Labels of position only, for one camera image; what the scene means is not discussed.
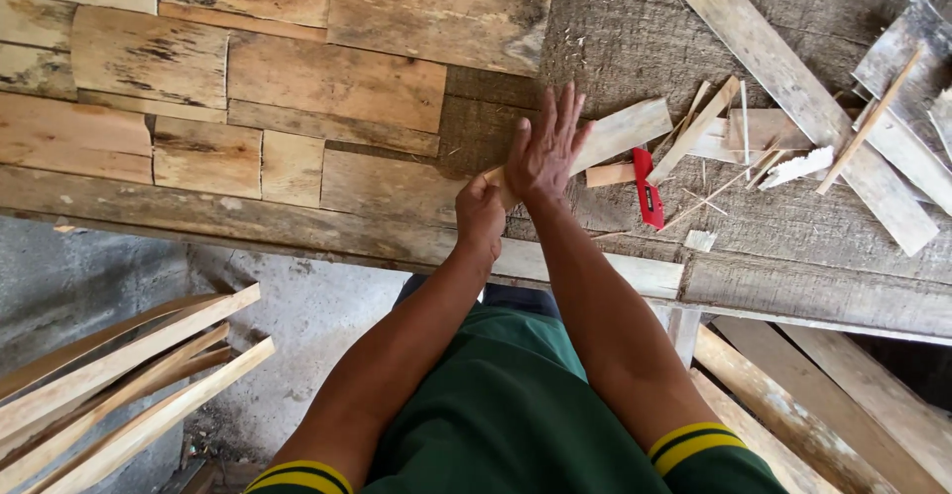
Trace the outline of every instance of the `right hand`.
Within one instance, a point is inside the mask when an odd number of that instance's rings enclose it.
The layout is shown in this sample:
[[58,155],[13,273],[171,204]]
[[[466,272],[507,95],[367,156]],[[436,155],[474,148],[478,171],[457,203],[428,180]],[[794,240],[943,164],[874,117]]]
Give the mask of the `right hand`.
[[568,170],[595,125],[591,122],[576,129],[585,102],[586,96],[576,95],[575,83],[569,82],[556,104],[550,85],[542,95],[538,123],[533,127],[529,119],[519,119],[506,163],[506,181],[527,206],[561,199],[565,193]]

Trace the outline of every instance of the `green shirt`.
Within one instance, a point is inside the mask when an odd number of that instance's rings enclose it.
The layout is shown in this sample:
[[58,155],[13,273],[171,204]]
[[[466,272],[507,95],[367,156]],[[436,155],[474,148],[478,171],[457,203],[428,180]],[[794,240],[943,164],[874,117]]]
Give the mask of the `green shirt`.
[[[352,494],[323,464],[279,468],[290,471],[247,492]],[[339,486],[305,487],[308,470]],[[719,424],[677,429],[646,454],[589,386],[561,321],[483,306],[387,428],[362,491],[784,492]]]

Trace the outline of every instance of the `red utility knife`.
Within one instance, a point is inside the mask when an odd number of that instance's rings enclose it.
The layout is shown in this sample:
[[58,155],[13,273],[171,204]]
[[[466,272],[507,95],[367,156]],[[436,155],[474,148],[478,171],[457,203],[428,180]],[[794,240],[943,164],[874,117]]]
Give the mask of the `red utility knife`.
[[642,148],[632,148],[635,163],[635,183],[638,184],[638,202],[642,205],[642,221],[661,230],[664,228],[664,204],[660,201],[658,188],[646,178],[654,170],[651,153]]

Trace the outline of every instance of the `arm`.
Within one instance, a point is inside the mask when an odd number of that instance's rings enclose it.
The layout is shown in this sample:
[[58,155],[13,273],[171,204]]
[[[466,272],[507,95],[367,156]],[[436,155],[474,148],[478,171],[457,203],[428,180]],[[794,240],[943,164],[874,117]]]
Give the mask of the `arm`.
[[355,342],[331,370],[270,466],[316,461],[359,490],[384,430],[443,354],[502,247],[499,188],[476,177],[456,198],[455,248],[415,293]]
[[694,388],[667,333],[572,217],[563,193],[568,169],[592,123],[576,131],[584,96],[551,87],[535,128],[521,120],[506,179],[539,234],[552,293],[591,387],[648,451],[690,424],[719,422]]

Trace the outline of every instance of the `yellow stripe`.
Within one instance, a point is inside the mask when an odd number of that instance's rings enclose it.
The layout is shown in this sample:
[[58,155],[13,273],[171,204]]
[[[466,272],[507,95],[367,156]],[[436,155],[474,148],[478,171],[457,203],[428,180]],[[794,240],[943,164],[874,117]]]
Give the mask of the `yellow stripe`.
[[309,474],[307,472],[287,472],[273,475],[264,481],[261,481],[253,488],[246,490],[246,492],[254,492],[259,488],[271,487],[274,485],[298,485],[301,487],[313,488],[322,494],[337,494],[341,491],[341,489],[338,488],[334,483],[331,483],[321,476]]
[[729,428],[727,428],[727,426],[725,425],[715,424],[713,422],[704,422],[701,424],[691,424],[690,426],[684,426],[684,427],[681,427],[680,429],[675,429],[667,433],[666,435],[660,437],[660,439],[656,441],[654,445],[651,446],[651,449],[649,450],[649,460],[654,459],[655,453],[658,453],[658,450],[661,449],[661,447],[665,445],[666,443],[682,435],[686,435],[687,433],[692,433],[694,431],[700,431],[703,429],[722,429],[727,431],[728,433],[734,432],[730,430]]
[[[348,483],[348,480],[347,480],[344,476],[342,476],[337,470],[335,470],[334,468],[331,468],[331,467],[328,466],[327,464],[318,463],[317,461],[291,461],[290,463],[284,463],[284,464],[278,464],[277,466],[271,466],[270,468],[268,468],[267,470],[265,470],[261,475],[259,475],[258,477],[254,478],[254,481],[258,481],[259,479],[263,478],[264,476],[266,476],[266,475],[268,475],[268,474],[270,474],[270,473],[272,473],[272,472],[276,472],[276,471],[279,471],[279,470],[285,470],[285,469],[288,469],[288,468],[299,468],[299,467],[314,468],[314,469],[317,469],[317,470],[321,470],[321,471],[327,472],[328,474],[330,474],[331,476],[333,476],[334,479],[336,479],[337,481],[341,482],[341,485],[343,485],[345,488],[348,489],[348,491],[347,491],[347,492],[344,492],[343,494],[353,494],[353,492],[354,492],[353,488],[351,488],[351,484]],[[274,477],[283,477],[284,475],[285,475],[285,474],[278,474],[278,475],[276,475],[276,476],[274,476]],[[333,489],[334,489],[335,491],[340,490],[339,488],[335,487],[335,486],[333,485],[333,483],[331,483],[330,485],[333,487]],[[254,488],[250,488],[250,489],[248,489],[248,490],[245,490],[245,492],[250,492],[251,490],[255,490],[255,489],[258,488],[258,487],[259,487],[258,485],[255,485]]]
[[747,448],[740,439],[730,435],[702,435],[697,438],[686,439],[678,445],[675,445],[672,449],[664,452],[655,463],[655,469],[664,477],[667,472],[671,471],[671,468],[680,464],[684,459],[700,451],[719,445],[735,445],[736,447]]

